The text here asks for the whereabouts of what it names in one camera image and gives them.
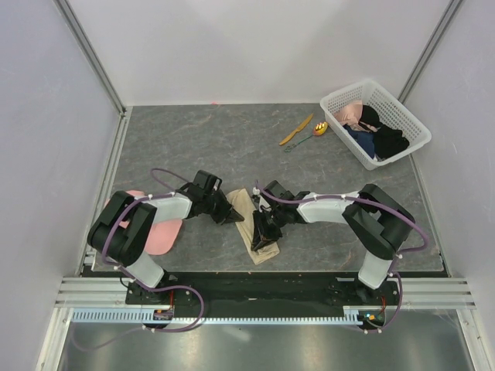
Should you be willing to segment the beige cloth napkin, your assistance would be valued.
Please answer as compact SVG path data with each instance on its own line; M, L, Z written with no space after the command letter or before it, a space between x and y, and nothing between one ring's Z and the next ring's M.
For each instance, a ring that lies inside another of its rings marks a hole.
M248 191L246 189L231 191L227 194L227 201L233 206L236 212L244 217L243 221L236 222L235 224L252 262L255 265L259 265L279 255L280 250L277 243L271 243L258 251L251 249L251 243L254 237L253 212L255 211L255 207Z

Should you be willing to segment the yellow plastic knife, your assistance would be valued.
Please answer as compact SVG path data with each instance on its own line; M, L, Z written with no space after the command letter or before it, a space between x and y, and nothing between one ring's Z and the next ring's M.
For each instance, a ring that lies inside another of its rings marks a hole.
M314 114L310 114L297 128L295 128L289 135L287 135L282 141L279 142L279 146L283 146L290 142L296 134L301 132L308 123L313 119Z

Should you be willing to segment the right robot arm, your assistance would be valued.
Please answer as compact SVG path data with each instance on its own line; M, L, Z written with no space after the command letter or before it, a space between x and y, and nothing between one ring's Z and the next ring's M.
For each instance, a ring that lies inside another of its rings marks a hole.
M253 212L253 251L281 239L288 224L340 223L351 228L367 251L353 290L366 305L382 295L381 285L415 225L414 217L375 184L347 194L323 195L293 194L273 181L263 189L254 187L253 197L258 204Z

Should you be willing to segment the colourful spoon green handle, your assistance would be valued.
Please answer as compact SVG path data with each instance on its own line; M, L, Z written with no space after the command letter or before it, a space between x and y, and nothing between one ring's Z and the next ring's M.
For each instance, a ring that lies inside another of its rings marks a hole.
M296 142L295 144L292 144L292 145L288 145L285 149L284 149L284 152L291 152L294 148L298 147L300 144L302 144L303 142L311 139L311 138L314 138L314 137L319 137L319 136L322 136L323 134L326 133L326 131L328 130L328 127L329 127L329 124L326 122L326 121L321 121L319 122L312 130L312 133L310 136Z

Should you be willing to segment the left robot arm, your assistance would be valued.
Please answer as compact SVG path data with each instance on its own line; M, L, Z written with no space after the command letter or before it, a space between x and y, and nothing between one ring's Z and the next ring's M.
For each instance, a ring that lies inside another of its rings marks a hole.
M162 195L133 196L117 191L87 235L102 260L135 279L153 304L169 297L168 273L145 251L154 226L208 215L220 225L244 221L220 189L222 179L199 170L193 181Z

